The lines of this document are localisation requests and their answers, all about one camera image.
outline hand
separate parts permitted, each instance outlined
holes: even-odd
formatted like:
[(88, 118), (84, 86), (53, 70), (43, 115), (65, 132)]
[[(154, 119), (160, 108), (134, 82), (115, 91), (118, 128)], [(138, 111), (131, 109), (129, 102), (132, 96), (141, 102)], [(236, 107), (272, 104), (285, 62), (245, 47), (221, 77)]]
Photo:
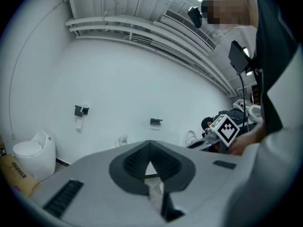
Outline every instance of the hand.
[(237, 137), (233, 143), (229, 146), (229, 154), (242, 156), (245, 148), (251, 144), (257, 143), (255, 134), (246, 133)]

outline white toilet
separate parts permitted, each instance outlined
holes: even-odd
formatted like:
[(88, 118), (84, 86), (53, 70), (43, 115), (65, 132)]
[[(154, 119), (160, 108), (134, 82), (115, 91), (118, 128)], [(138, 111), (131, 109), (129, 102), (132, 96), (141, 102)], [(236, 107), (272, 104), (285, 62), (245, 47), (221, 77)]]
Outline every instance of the white toilet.
[(53, 138), (45, 131), (39, 131), (30, 141), (13, 147), (14, 156), (37, 181), (50, 177), (55, 172), (56, 147)]

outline black cable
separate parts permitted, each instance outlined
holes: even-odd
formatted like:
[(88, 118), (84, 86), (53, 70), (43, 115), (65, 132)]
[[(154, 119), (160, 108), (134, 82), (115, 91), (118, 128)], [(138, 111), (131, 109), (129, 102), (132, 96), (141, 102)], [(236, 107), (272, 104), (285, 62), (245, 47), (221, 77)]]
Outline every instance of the black cable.
[(242, 134), (244, 133), (244, 123), (245, 123), (245, 114), (246, 114), (246, 107), (245, 107), (245, 94), (244, 94), (244, 84), (243, 84), (243, 80), (242, 80), (242, 77), (241, 77), (241, 74), (239, 74), (239, 77), (240, 77), (240, 80), (241, 80), (241, 83), (242, 83), (242, 90), (243, 90), (243, 102), (244, 102), (244, 117), (243, 117), (243, 125), (242, 125)]

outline toilet paper holder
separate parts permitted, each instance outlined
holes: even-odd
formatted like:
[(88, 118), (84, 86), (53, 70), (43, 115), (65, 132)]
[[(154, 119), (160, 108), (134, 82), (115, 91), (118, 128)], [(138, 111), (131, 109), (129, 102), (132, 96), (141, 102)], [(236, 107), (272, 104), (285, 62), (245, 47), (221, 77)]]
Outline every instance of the toilet paper holder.
[(89, 108), (75, 105), (75, 115), (76, 116), (82, 117), (84, 114), (87, 115), (88, 113), (89, 113)]

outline white wall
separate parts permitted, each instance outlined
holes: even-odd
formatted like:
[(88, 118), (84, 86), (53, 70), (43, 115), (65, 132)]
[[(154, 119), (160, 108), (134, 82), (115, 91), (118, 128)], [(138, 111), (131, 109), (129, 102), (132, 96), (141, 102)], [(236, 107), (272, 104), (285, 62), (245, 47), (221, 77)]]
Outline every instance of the white wall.
[[(25, 0), (0, 41), (0, 133), (7, 151), (31, 139), (43, 128), (45, 103), (53, 81), (53, 68), (74, 38), (64, 23), (70, 19), (63, 0)], [(11, 85), (11, 119), (9, 88)]]
[[(73, 41), (56, 67), (46, 112), (57, 157), (73, 163), (133, 142), (162, 140), (182, 145), (189, 130), (201, 136), (201, 121), (231, 107), (222, 91), (202, 77), (143, 49), (101, 40)], [(81, 132), (74, 106), (89, 104)], [(162, 119), (155, 130), (150, 118)]]

